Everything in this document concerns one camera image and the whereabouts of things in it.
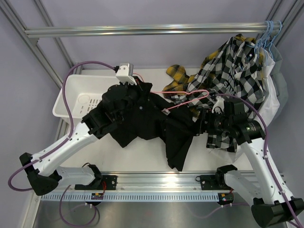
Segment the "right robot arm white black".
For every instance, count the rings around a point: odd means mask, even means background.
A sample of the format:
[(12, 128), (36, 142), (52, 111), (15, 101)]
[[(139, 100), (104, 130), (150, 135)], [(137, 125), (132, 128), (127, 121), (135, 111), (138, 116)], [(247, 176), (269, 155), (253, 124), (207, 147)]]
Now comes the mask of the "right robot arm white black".
[(224, 101), (224, 109), (219, 114), (208, 109), (202, 110), (199, 131), (226, 133), (236, 140), (247, 156), (259, 185), (255, 186), (248, 181), (234, 165), (218, 167), (211, 178), (200, 176), (197, 181), (203, 190), (210, 187), (236, 191), (250, 206), (261, 228), (285, 222), (300, 228), (302, 225), (296, 218), (304, 210), (304, 201), (294, 197), (272, 159), (267, 145), (266, 124), (249, 120), (246, 106), (254, 109), (240, 98), (229, 98)]

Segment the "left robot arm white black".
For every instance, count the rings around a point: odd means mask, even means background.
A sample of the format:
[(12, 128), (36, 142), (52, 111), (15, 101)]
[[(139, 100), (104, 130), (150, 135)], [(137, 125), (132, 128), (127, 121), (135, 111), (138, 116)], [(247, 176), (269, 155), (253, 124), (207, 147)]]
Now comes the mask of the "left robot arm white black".
[(98, 105), (89, 111), (67, 134), (48, 148), (35, 154), (20, 156), (28, 181), (38, 196), (48, 194), (58, 186), (75, 185), (82, 190), (96, 190), (103, 176), (96, 165), (86, 167), (62, 167), (62, 163), (79, 150), (96, 142), (118, 128), (125, 115), (140, 102), (147, 101), (151, 83), (136, 85), (118, 84), (102, 94)]

